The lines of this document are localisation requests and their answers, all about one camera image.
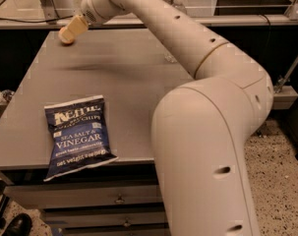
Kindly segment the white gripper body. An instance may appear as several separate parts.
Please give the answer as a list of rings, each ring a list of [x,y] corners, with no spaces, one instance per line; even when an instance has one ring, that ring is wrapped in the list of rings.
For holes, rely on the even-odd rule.
[[[81,11],[93,25],[102,25],[112,18],[113,4],[110,0],[82,0]]]

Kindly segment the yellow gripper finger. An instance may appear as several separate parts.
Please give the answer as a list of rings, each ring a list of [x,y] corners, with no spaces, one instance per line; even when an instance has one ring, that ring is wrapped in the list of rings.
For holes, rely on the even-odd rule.
[[[61,28],[60,31],[68,31],[70,32],[76,39],[76,37],[89,29],[89,24],[86,21],[85,17],[82,15],[76,15],[70,21],[68,25]]]

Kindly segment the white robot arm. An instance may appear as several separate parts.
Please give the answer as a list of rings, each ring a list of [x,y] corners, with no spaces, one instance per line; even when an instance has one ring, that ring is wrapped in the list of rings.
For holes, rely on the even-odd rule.
[[[135,14],[192,77],[159,102],[151,143],[171,236],[261,236],[244,146],[273,104],[268,72],[163,0],[83,0],[60,30],[69,42]]]

